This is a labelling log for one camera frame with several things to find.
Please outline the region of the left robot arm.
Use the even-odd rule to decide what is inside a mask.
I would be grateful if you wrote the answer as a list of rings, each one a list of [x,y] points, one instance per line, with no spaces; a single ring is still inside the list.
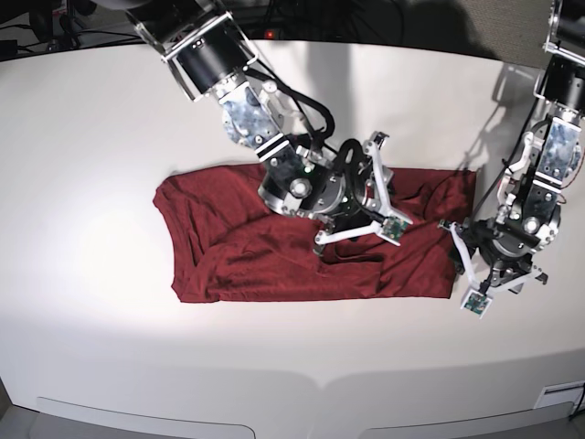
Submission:
[[[468,280],[464,299],[472,304],[488,304],[502,291],[518,293],[532,279],[547,282],[532,258],[556,239],[563,182],[584,160],[583,2],[553,2],[544,50],[550,60],[535,83],[533,109],[489,188],[496,213],[440,224],[452,235],[456,270]]]

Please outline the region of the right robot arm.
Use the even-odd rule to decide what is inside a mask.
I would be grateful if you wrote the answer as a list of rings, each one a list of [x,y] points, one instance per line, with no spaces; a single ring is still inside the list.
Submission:
[[[121,8],[187,98],[214,99],[231,141],[258,157],[264,204],[285,217],[322,222],[317,252],[367,235],[399,243],[410,218],[391,203],[384,133],[332,147],[333,115],[266,65],[219,1],[124,1]]]

